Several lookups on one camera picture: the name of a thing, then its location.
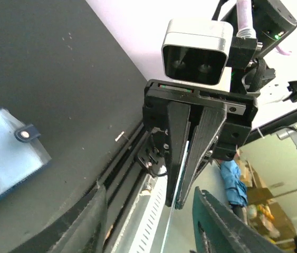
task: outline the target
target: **black table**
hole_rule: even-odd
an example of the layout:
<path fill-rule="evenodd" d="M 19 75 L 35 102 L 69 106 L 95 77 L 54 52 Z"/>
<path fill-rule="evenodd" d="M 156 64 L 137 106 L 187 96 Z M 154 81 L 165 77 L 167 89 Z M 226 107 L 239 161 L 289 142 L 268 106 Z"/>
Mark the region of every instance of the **black table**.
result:
<path fill-rule="evenodd" d="M 0 253 L 69 209 L 141 117 L 146 80 L 85 0 L 0 1 L 0 107 L 50 166 L 0 201 Z"/>

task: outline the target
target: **black mount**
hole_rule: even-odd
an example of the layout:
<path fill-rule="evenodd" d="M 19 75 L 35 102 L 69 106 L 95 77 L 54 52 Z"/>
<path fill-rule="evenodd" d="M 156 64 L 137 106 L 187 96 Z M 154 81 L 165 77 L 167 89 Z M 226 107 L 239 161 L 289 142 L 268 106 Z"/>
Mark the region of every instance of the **black mount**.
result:
<path fill-rule="evenodd" d="M 155 166 L 156 161 L 164 157 L 166 205 L 170 207 L 177 194 L 176 208 L 181 209 L 191 184 L 211 159 L 233 159 L 251 131 L 257 106 L 256 99 L 248 95 L 151 80 L 142 111 L 144 126 L 151 134 L 137 159 L 156 176 L 160 166 Z M 181 187 L 175 189 L 187 141 Z"/>

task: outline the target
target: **white mark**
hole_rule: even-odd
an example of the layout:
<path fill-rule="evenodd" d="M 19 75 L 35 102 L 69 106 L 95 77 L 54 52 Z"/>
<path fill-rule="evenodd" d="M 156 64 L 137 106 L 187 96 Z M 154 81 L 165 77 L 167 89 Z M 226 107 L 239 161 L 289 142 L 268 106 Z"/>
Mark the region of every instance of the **white mark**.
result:
<path fill-rule="evenodd" d="M 119 136 L 118 137 L 116 137 L 116 141 L 119 141 L 119 139 L 122 137 L 122 135 L 124 134 L 125 132 L 124 131 L 122 131 L 120 134 L 119 134 Z"/>

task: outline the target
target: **floor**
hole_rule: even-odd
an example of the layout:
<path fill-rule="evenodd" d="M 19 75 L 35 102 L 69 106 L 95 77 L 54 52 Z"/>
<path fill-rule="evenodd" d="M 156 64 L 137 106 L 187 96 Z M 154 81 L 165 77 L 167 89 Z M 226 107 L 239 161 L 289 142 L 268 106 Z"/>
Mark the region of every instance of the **floor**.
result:
<path fill-rule="evenodd" d="M 193 207 L 193 193 L 196 186 L 199 186 L 202 190 L 208 190 L 219 201 L 227 203 L 219 167 L 213 162 L 213 165 L 209 164 L 195 180 L 184 208 L 182 210 L 174 211 L 171 218 L 165 249 L 163 251 L 164 253 L 189 253 L 190 250 L 196 250 L 191 213 Z M 151 248 L 151 253 L 158 253 L 161 251 L 169 212 L 170 208 L 164 207 Z"/>

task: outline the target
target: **silver camera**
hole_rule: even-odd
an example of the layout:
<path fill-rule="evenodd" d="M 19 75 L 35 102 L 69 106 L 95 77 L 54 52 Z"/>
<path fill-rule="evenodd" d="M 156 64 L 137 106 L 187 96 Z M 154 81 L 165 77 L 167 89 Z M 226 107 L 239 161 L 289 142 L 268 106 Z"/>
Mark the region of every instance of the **silver camera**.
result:
<path fill-rule="evenodd" d="M 182 82 L 219 84 L 232 37 L 233 27 L 226 22 L 204 18 L 171 20 L 162 45 L 165 75 Z"/>

